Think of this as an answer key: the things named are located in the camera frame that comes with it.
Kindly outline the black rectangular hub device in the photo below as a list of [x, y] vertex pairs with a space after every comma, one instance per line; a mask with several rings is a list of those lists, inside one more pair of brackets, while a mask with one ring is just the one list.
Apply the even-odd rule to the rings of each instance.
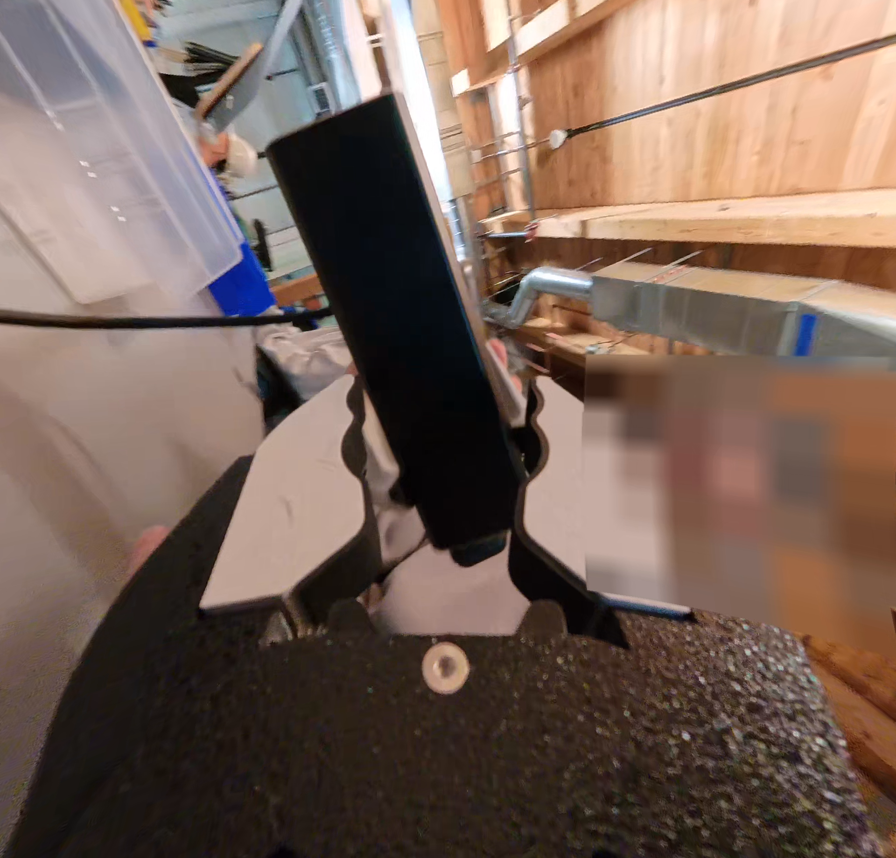
[[526, 401], [490, 351], [401, 94], [265, 151], [432, 545], [463, 567], [504, 549]]

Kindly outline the thin black rod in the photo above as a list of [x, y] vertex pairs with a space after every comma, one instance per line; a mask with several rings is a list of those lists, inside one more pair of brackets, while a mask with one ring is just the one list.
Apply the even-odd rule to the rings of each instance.
[[872, 53], [876, 53], [892, 46], [895, 46], [894, 33], [880, 36], [878, 38], [868, 40], [856, 45], [847, 46], [838, 50], [831, 51], [829, 53], [821, 54], [819, 56], [813, 56], [800, 60], [798, 62], [792, 62], [776, 68], [768, 69], [737, 80], [731, 80], [725, 83], [721, 83], [711, 88], [707, 88], [701, 91], [695, 91], [678, 98], [664, 100], [652, 105], [646, 105], [636, 110], [627, 113], [620, 113], [618, 115], [614, 115], [609, 118], [590, 123], [588, 125], [580, 125], [568, 129], [554, 129], [547, 137], [546, 143], [551, 150], [556, 150], [559, 147], [562, 147], [568, 140], [581, 135], [595, 133], [618, 125], [631, 123], [637, 120], [644, 119], [645, 117], [653, 116], [655, 114], [665, 113], [666, 111], [671, 111], [687, 105], [697, 104], [711, 98], [718, 98], [737, 91], [747, 90], [764, 83], [772, 82], [774, 80], [782, 80], [790, 76], [823, 68], [828, 65], [847, 61], [852, 58], [870, 55]]

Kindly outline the clear plastic bin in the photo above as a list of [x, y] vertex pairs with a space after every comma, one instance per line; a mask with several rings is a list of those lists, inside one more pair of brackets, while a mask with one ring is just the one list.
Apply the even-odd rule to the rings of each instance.
[[118, 0], [1, 0], [2, 308], [204, 312], [237, 227]]

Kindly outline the blue plastic crate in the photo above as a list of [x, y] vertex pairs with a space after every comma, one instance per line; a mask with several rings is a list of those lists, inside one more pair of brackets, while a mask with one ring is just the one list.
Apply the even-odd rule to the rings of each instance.
[[246, 239], [241, 241], [240, 259], [207, 287], [223, 315], [261, 316], [277, 306], [265, 270]]

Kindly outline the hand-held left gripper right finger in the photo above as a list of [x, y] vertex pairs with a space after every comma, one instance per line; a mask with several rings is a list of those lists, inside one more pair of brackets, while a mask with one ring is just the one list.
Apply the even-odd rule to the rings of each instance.
[[566, 632], [623, 648], [623, 613], [694, 621], [671, 583], [655, 451], [623, 447], [620, 412], [589, 411], [550, 379], [532, 382], [526, 420], [508, 553], [515, 587], [554, 606]]

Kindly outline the grey desk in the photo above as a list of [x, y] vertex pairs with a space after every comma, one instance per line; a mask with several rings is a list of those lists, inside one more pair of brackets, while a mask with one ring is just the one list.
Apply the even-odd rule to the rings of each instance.
[[2, 326], [1, 828], [56, 705], [132, 574], [263, 438], [250, 328]]

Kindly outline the wooden board stand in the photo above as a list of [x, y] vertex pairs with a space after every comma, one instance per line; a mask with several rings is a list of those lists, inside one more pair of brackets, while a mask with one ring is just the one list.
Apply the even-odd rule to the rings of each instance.
[[258, 98], [263, 86], [302, 72], [298, 63], [279, 67], [270, 46], [252, 43], [210, 90], [202, 94], [194, 110], [196, 123], [205, 133], [224, 133]]

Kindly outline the person's grey hoodie torso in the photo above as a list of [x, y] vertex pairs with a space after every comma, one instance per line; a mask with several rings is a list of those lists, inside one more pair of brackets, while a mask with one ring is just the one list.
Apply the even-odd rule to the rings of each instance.
[[[262, 329], [261, 349], [286, 374], [298, 396], [314, 398], [356, 369], [337, 327], [303, 332]], [[397, 465], [373, 408], [365, 402], [365, 482], [373, 499], [382, 574], [360, 602], [372, 622], [392, 635], [509, 636], [529, 607], [511, 582], [508, 534], [456, 550], [435, 549], [418, 511], [399, 498]]]

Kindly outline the rectangular silver air duct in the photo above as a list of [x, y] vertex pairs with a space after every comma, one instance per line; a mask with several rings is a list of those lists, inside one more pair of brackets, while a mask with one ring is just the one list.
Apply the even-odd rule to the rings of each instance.
[[592, 277], [594, 317], [738, 356], [883, 358], [895, 294], [842, 280], [619, 261]]

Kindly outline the round silver ceiling duct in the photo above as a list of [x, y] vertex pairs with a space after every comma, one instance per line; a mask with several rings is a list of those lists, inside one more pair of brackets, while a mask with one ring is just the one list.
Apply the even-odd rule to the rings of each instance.
[[303, 11], [334, 109], [377, 96], [382, 81], [359, 0], [304, 0]]

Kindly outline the silver conduit pipe elbow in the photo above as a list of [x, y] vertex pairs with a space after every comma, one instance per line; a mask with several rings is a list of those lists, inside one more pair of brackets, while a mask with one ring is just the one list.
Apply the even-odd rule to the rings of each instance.
[[500, 311], [494, 311], [492, 319], [504, 328], [519, 328], [544, 294], [589, 304], [593, 280], [593, 274], [580, 270], [536, 268], [522, 278], [511, 303]]

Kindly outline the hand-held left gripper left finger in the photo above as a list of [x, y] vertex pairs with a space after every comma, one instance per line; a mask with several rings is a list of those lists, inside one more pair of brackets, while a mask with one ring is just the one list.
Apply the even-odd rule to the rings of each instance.
[[365, 481], [364, 395], [343, 375], [269, 434], [218, 551], [202, 610], [329, 610], [382, 567]]

